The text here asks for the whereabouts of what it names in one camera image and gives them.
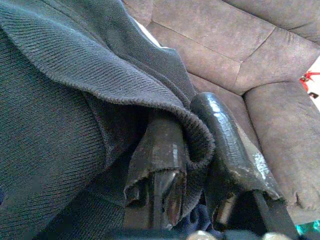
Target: couch armrest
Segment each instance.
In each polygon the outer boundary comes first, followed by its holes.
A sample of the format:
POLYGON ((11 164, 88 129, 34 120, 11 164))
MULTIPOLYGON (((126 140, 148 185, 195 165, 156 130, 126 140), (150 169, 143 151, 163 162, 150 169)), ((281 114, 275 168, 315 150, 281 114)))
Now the couch armrest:
POLYGON ((307 213, 299 218, 291 214, 292 220, 320 219, 320 112, 298 82, 258 86, 244 99, 289 213, 307 213))

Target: microfiber upholstery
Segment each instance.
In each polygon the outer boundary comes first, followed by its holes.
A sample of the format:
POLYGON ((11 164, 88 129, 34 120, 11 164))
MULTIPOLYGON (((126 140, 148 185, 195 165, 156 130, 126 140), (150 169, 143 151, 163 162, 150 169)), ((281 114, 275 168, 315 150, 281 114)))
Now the microfiber upholstery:
MULTIPOLYGON (((124 1, 130 13, 134 2, 124 1)), ((148 7, 132 16, 177 50, 194 87, 217 94, 261 148, 293 221, 320 219, 320 115, 299 85, 320 55, 320 2, 138 2, 148 7)))

